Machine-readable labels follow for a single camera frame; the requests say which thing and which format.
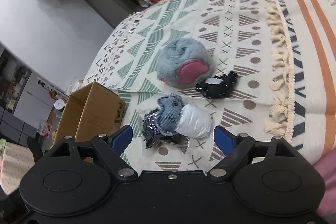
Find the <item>black sequin pouch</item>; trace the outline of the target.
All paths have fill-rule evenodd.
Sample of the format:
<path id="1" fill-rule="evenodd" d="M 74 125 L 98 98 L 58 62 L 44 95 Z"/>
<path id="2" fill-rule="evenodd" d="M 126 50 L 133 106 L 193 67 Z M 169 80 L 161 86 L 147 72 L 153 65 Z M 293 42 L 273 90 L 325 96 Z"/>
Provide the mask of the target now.
<path id="1" fill-rule="evenodd" d="M 187 149 L 190 146 L 190 139 L 181 134 L 176 135 L 163 135 L 157 122 L 155 121 L 156 116 L 159 113 L 159 108 L 150 110 L 144 115 L 142 120 L 142 136 L 145 142 L 145 148 L 151 149 L 159 146 L 160 144 L 174 145 L 180 149 Z"/>

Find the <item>white shiny pouch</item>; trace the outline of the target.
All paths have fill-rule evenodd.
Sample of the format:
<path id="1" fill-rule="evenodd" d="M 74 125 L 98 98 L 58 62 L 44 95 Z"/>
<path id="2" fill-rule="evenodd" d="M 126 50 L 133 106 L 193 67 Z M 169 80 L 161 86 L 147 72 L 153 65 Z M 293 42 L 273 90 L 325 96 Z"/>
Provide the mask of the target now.
<path id="1" fill-rule="evenodd" d="M 181 117 L 175 131 L 192 139 L 207 137 L 212 129 L 211 115 L 199 107 L 187 104 L 181 110 Z"/>

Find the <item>black stitched fabric toy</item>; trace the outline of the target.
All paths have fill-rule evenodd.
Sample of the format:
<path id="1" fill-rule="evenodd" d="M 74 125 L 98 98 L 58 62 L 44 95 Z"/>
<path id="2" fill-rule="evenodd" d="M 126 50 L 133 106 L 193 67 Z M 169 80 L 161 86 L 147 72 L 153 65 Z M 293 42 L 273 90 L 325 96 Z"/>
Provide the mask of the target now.
<path id="1" fill-rule="evenodd" d="M 195 90 L 207 99 L 228 97 L 238 80 L 238 74 L 230 71 L 227 75 L 214 76 L 198 83 Z"/>

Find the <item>grey blue felt toy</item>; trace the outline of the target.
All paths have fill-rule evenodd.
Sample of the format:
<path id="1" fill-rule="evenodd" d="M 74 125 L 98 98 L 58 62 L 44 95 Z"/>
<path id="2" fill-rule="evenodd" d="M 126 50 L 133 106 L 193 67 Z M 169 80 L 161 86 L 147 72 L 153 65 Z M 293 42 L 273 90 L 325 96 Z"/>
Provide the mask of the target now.
<path id="1" fill-rule="evenodd" d="M 169 94 L 157 99 L 159 106 L 154 119 L 158 130 L 163 136 L 177 135 L 176 128 L 181 118 L 181 111 L 185 106 L 181 96 Z"/>

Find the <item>grey pink plush toy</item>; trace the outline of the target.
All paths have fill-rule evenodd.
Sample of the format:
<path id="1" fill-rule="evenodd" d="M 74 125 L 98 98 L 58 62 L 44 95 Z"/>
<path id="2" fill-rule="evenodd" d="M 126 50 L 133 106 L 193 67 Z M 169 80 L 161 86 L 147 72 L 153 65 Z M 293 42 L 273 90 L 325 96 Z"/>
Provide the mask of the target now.
<path id="1" fill-rule="evenodd" d="M 195 39 L 177 39 L 164 46 L 157 61 L 157 79 L 179 89 L 195 87 L 214 74 L 213 58 Z"/>

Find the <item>open cardboard box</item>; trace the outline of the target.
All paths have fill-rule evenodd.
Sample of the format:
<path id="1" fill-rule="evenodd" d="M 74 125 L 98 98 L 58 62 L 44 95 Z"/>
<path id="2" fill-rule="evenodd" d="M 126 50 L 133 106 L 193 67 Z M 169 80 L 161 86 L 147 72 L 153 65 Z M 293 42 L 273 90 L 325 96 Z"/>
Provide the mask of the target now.
<path id="1" fill-rule="evenodd" d="M 92 82 L 68 97 L 53 144 L 65 136 L 76 142 L 89 141 L 99 134 L 110 136 L 121 127 L 124 110 L 123 99 Z"/>

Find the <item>pink bed sheet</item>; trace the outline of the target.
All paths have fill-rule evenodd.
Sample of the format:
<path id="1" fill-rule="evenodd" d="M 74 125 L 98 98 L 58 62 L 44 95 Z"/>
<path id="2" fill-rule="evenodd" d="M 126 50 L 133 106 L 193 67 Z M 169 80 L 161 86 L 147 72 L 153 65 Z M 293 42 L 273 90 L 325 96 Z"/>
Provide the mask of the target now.
<path id="1" fill-rule="evenodd" d="M 319 172 L 325 182 L 325 194 L 319 205 L 317 213 L 327 223 L 335 223 L 336 212 L 336 150 L 315 163 L 314 168 Z"/>

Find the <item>patterned white green blanket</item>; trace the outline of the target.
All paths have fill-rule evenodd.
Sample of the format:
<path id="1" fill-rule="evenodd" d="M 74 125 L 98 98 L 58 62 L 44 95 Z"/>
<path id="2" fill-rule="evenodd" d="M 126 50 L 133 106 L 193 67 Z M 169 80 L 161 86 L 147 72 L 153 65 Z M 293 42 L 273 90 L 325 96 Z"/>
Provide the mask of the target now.
<path id="1" fill-rule="evenodd" d="M 188 38 L 204 45 L 215 75 L 237 73 L 228 98 L 157 78 L 164 47 Z M 83 81 L 92 82 L 125 101 L 133 140 L 122 158 L 138 171 L 206 171 L 224 157 L 211 136 L 145 148 L 143 115 L 171 93 L 206 110 L 215 126 L 259 141 L 281 136 L 315 163 L 335 149 L 335 0 L 161 1 L 114 29 Z"/>

